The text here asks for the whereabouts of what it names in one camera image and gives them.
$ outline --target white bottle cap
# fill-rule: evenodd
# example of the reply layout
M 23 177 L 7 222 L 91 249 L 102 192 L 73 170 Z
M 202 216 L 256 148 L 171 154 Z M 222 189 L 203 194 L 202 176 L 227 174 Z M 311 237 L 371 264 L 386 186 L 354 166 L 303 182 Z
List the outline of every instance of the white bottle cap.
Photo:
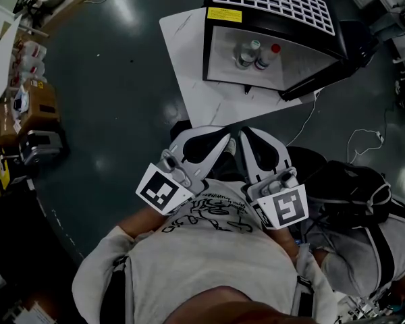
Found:
M 250 48 L 252 48 L 254 51 L 256 51 L 257 49 L 259 49 L 259 47 L 261 46 L 260 42 L 257 40 L 253 40 L 250 43 Z

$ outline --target bottle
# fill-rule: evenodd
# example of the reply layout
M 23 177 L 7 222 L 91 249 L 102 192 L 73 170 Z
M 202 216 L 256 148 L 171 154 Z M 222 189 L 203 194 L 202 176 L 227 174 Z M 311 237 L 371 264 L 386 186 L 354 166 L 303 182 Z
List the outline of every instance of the bottle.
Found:
M 238 48 L 236 66 L 241 70 L 248 68 L 258 57 L 260 42 L 253 40 L 250 43 L 242 43 Z
M 262 49 L 258 59 L 255 60 L 255 67 L 261 71 L 265 70 L 270 66 L 270 63 L 276 59 L 280 51 L 281 46 L 277 45 L 276 43 L 272 45 L 270 49 Z
M 18 59 L 17 69 L 19 72 L 30 72 L 37 76 L 43 76 L 45 73 L 45 64 L 35 57 L 24 55 Z
M 16 82 L 18 84 L 24 84 L 27 79 L 36 79 L 40 80 L 41 82 L 47 83 L 48 80 L 44 76 L 38 76 L 36 74 L 30 72 L 19 72 L 18 78 L 16 78 Z
M 16 57 L 14 54 L 11 54 L 11 61 L 9 62 L 9 75 L 13 76 L 15 74 L 15 61 Z
M 23 85 L 27 79 L 34 79 L 34 74 L 30 72 L 18 72 L 11 81 L 11 86 Z
M 47 54 L 47 49 L 44 46 L 29 40 L 23 44 L 20 54 L 21 56 L 29 55 L 39 60 L 43 60 Z

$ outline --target red bottle cap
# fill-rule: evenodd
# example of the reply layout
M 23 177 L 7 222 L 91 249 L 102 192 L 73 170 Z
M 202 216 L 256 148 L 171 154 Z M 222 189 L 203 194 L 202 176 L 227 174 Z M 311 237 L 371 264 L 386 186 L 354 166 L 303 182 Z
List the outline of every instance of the red bottle cap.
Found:
M 279 53 L 281 51 L 281 46 L 275 43 L 274 45 L 271 46 L 271 51 L 274 53 Z

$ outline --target black strap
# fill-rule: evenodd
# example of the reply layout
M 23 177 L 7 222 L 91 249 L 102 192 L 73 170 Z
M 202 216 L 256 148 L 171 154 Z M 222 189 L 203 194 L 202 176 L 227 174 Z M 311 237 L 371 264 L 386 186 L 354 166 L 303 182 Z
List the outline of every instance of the black strap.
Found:
M 298 304 L 299 317 L 310 317 L 313 315 L 313 297 L 314 291 L 312 288 L 312 283 L 302 276 L 297 276 L 297 283 L 303 285 L 307 288 L 308 292 L 301 292 L 300 302 Z
M 381 277 L 377 288 L 388 284 L 394 276 L 394 260 L 387 240 L 378 225 L 371 225 L 367 228 L 372 236 L 378 252 L 379 264 L 381 265 Z
M 125 323 L 126 322 L 126 275 L 124 263 L 126 258 L 118 261 L 101 305 L 99 323 Z
M 392 199 L 395 203 L 389 203 L 389 213 L 405 219 L 405 204 L 400 200 Z

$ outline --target yellow warning label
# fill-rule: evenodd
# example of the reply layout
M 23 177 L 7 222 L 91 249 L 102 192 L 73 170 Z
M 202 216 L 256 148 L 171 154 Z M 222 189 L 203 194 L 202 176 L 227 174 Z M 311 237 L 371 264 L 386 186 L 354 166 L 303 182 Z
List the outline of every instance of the yellow warning label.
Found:
M 242 12 L 234 9 L 209 7 L 208 19 L 228 20 L 229 22 L 242 22 Z
M 0 180 L 3 189 L 6 190 L 7 185 L 9 185 L 11 181 L 11 176 L 9 174 L 9 168 L 7 167 L 7 161 L 5 159 L 3 162 L 0 159 Z

